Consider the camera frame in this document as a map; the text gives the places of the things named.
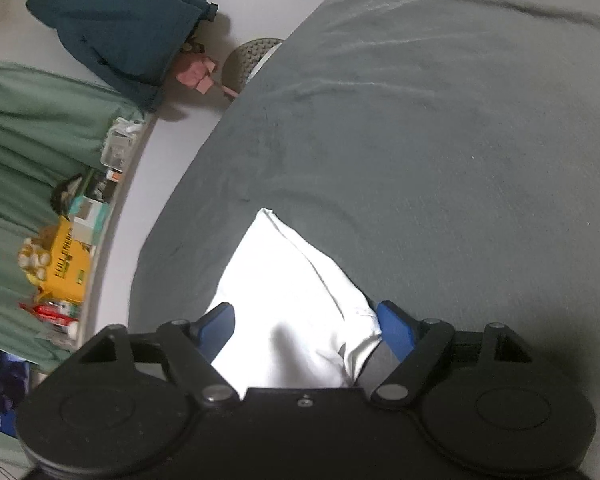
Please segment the white garment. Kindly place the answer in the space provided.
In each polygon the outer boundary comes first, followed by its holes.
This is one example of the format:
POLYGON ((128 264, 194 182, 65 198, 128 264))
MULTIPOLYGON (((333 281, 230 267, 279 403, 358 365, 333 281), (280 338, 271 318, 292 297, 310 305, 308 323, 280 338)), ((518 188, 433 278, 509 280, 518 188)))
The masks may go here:
POLYGON ((262 208, 210 304, 235 311, 213 367, 250 388, 347 388, 381 341, 377 316, 338 264, 262 208))

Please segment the red snack package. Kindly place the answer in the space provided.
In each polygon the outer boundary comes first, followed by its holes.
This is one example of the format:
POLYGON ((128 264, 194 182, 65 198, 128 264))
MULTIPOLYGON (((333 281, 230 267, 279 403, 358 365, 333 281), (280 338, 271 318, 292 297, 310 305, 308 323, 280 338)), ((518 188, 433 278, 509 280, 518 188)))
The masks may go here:
POLYGON ((70 309, 58 306, 57 304, 50 304, 49 302, 25 304, 24 302, 20 302, 18 306, 44 323, 68 327, 72 323, 79 322, 79 317, 73 315, 70 309))

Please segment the yellow cardboard box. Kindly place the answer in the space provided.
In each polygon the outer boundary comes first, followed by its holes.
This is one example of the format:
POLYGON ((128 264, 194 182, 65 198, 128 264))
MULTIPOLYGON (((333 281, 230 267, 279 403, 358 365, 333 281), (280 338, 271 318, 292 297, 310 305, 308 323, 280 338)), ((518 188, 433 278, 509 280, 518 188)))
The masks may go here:
POLYGON ((61 217, 50 248, 46 279, 38 285, 38 300, 48 297, 82 304, 91 262, 91 249, 73 237, 72 223, 61 217))

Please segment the teal white box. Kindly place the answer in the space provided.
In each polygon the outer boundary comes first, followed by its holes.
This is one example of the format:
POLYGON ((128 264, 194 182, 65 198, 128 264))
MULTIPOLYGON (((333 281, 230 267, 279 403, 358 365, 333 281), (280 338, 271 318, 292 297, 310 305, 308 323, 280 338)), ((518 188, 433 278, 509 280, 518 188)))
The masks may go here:
POLYGON ((108 218, 109 209, 107 203, 92 200, 84 195, 78 196, 69 210, 72 237, 82 244, 96 245, 108 218))

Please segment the black monitor screen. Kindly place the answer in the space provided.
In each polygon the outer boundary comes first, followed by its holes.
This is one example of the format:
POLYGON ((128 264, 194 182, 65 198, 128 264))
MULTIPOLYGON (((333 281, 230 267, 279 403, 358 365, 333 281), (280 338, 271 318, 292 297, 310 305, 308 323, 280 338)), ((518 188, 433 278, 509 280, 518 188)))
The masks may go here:
POLYGON ((38 366, 26 359, 0 349, 0 433, 16 435, 18 405, 33 388, 38 366))

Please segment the clear plastic container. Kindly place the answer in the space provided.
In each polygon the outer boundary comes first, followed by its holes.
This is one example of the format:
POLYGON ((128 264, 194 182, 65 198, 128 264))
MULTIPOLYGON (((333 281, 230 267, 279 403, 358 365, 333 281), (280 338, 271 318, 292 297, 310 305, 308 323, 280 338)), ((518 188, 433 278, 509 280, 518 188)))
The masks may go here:
POLYGON ((145 123, 139 119, 116 118, 109 128, 100 163, 109 169, 123 172, 131 160, 136 141, 143 133, 145 123))

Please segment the grey bed sheet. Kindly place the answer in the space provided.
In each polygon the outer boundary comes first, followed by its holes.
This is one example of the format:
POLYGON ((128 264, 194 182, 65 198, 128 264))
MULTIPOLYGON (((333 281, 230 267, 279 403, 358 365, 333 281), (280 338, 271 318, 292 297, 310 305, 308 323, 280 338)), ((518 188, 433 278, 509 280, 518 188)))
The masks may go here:
POLYGON ((368 298, 504 322, 600 402, 600 0, 326 0, 164 206, 132 329, 201 314, 264 207, 368 298))

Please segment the green curtain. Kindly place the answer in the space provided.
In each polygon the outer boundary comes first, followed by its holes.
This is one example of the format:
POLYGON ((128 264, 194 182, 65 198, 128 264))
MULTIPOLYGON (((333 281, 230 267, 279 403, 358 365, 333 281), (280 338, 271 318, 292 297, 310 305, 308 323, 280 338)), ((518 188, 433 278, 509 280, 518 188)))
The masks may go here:
MULTIPOLYGON (((18 269, 23 240, 58 219, 53 188, 100 165, 117 118, 144 119, 118 92, 99 84, 0 61, 0 349, 51 370, 68 353, 40 336, 18 304, 33 286, 18 269)), ((26 466, 17 440, 0 433, 0 460, 26 466)))

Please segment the pink hanging cloth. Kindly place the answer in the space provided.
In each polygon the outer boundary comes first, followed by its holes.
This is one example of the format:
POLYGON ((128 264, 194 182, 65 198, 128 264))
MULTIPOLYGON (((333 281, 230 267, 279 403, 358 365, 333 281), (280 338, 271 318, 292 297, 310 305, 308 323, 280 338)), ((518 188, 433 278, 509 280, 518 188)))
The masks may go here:
POLYGON ((184 53, 174 62, 172 74, 175 79, 189 90, 207 94, 212 88, 221 90, 224 96, 235 99, 238 93, 216 81, 213 74, 218 64, 204 53, 184 53))

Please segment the woven grey basket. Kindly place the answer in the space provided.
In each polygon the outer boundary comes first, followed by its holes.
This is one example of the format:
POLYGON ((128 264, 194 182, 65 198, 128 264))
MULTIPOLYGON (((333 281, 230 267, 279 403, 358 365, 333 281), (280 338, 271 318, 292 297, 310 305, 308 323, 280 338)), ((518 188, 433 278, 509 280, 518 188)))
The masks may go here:
POLYGON ((284 42, 279 38, 257 38, 237 47, 226 59, 221 73, 222 85, 241 92, 284 42))

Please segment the dark teal hanging jacket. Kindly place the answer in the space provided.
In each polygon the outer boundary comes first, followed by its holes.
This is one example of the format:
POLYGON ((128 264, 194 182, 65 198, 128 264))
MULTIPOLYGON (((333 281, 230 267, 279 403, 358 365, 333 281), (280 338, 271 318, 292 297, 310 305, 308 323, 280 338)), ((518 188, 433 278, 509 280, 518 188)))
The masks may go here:
POLYGON ((146 112, 160 105, 181 46, 218 12, 210 0, 27 0, 26 7, 77 61, 146 112))

